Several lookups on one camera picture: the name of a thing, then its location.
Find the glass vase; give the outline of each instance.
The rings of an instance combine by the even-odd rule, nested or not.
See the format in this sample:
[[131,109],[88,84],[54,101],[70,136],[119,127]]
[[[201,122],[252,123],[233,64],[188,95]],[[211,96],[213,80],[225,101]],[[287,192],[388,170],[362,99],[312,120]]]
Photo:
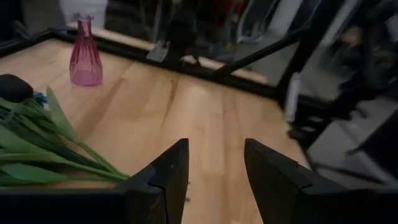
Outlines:
[[70,57],[70,80],[81,86],[95,86],[103,81],[103,68],[91,33],[91,16],[79,17],[78,34]]

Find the wooden tabletop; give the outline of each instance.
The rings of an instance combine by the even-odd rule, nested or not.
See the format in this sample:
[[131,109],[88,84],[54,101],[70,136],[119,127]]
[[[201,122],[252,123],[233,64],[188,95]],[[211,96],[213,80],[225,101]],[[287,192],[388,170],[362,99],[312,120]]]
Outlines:
[[[50,85],[72,125],[118,169],[135,174],[189,138],[190,185],[183,223],[262,223],[244,166],[254,138],[307,166],[275,101],[115,55],[100,53],[104,83],[70,82],[72,45],[47,40],[0,59],[37,91]],[[52,187],[111,187],[65,182]]]

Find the wood grain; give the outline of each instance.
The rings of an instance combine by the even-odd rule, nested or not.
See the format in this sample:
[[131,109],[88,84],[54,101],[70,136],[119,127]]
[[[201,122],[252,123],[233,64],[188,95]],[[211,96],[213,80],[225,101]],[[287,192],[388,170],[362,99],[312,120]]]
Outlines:
[[50,85],[80,135],[125,173],[135,174],[189,138],[190,202],[183,223],[262,223],[244,166],[245,138],[307,166],[275,101],[104,53],[104,83],[76,86],[67,68],[71,51],[70,44],[48,40],[0,59],[0,73],[16,74],[38,91]]

